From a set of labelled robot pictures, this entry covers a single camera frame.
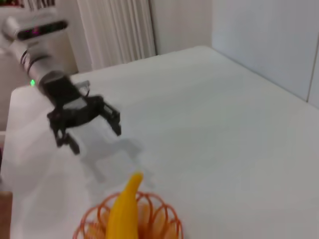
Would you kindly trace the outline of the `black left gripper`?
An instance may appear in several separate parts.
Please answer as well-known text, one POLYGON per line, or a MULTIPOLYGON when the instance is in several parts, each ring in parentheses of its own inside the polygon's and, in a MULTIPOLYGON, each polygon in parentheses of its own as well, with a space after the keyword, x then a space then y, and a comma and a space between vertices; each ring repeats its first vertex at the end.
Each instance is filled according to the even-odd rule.
POLYGON ((116 136, 122 134, 120 112, 103 97, 90 96, 89 81, 73 83, 66 74, 53 71, 40 80, 38 88, 54 107, 47 118, 58 148, 68 145, 78 155, 79 145, 66 129, 89 123, 98 116, 107 121, 116 136))

